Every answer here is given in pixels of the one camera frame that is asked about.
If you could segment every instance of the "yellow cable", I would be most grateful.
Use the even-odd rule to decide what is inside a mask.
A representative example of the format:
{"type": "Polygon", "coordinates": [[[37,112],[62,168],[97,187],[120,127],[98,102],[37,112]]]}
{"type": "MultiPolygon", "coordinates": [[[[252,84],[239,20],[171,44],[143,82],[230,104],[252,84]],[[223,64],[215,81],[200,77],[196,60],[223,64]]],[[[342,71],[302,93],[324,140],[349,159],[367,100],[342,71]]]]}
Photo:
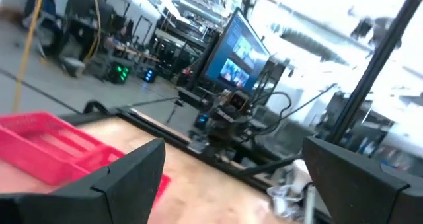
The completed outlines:
{"type": "Polygon", "coordinates": [[[28,62],[29,50],[31,49],[32,45],[32,38],[34,37],[34,31],[37,24],[38,13],[40,12],[42,5],[42,0],[37,0],[37,4],[34,9],[34,13],[32,15],[31,25],[29,28],[28,36],[26,37],[25,49],[22,55],[22,59],[20,62],[19,67],[19,74],[17,77],[16,89],[15,89],[15,98],[13,99],[13,112],[18,112],[19,110],[19,103],[20,103],[20,93],[22,90],[22,81],[24,79],[25,71],[26,71],[26,64],[28,62]]]}
{"type": "Polygon", "coordinates": [[[101,18],[100,18],[100,9],[98,7],[98,0],[94,0],[95,3],[95,13],[97,15],[97,35],[94,38],[93,43],[91,44],[90,50],[88,54],[84,58],[84,63],[88,63],[89,60],[92,58],[93,55],[97,53],[98,46],[100,45],[100,37],[101,37],[101,18]]]}

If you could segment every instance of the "monitor screen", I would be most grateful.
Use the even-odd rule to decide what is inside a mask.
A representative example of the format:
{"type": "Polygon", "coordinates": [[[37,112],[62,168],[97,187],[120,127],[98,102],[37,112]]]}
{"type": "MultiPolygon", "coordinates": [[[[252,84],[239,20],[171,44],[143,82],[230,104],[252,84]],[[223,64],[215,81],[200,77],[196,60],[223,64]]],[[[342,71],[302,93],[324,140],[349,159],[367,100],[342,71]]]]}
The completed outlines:
{"type": "Polygon", "coordinates": [[[229,89],[251,93],[270,55],[237,9],[206,65],[205,76],[229,89]]]}

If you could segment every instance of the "concrete floor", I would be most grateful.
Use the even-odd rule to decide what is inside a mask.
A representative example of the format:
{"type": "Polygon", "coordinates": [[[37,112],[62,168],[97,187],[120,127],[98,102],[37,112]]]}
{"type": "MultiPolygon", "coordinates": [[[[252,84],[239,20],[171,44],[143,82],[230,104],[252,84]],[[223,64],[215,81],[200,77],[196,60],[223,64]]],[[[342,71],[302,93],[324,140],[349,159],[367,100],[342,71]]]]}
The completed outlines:
{"type": "MultiPolygon", "coordinates": [[[[2,39],[0,41],[0,114],[12,112],[16,86],[14,79],[18,75],[24,50],[23,46],[17,48],[15,43],[23,43],[25,36],[26,32],[7,22],[0,22],[0,38],[2,39]]],[[[22,86],[21,112],[45,110],[57,115],[72,113],[72,110],[35,90],[43,91],[48,96],[54,97],[78,111],[81,111],[89,100],[97,100],[107,107],[114,107],[177,96],[174,86],[161,78],[158,78],[153,84],[145,83],[141,79],[130,78],[125,85],[102,83],[88,75],[78,79],[71,78],[53,63],[43,62],[35,46],[31,48],[29,54],[24,82],[26,86],[22,86]]],[[[163,123],[169,117],[172,108],[173,102],[136,107],[163,123]]],[[[169,126],[186,133],[195,117],[196,111],[189,105],[183,108],[178,107],[169,126]]]]}

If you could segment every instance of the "wooden table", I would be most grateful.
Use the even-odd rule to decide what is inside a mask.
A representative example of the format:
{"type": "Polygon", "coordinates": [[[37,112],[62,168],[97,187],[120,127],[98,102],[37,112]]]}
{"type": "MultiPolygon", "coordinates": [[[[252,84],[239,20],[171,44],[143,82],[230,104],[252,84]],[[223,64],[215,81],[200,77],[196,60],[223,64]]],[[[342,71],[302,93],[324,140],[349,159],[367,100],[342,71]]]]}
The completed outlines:
{"type": "MultiPolygon", "coordinates": [[[[130,152],[156,137],[119,119],[109,118],[80,127],[93,137],[130,152]]],[[[151,212],[149,224],[284,224],[259,191],[166,144],[163,171],[171,183],[151,212]]],[[[0,192],[50,192],[57,187],[0,161],[0,192]]]]}

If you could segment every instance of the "red plastic tray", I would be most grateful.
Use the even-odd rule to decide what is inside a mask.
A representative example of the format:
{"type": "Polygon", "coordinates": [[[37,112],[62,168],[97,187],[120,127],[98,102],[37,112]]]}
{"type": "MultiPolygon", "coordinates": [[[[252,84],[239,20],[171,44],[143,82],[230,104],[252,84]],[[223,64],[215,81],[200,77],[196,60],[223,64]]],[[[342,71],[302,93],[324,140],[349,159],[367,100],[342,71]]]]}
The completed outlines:
{"type": "Polygon", "coordinates": [[[46,112],[0,117],[0,159],[49,185],[69,181],[69,163],[104,146],[46,112]]]}

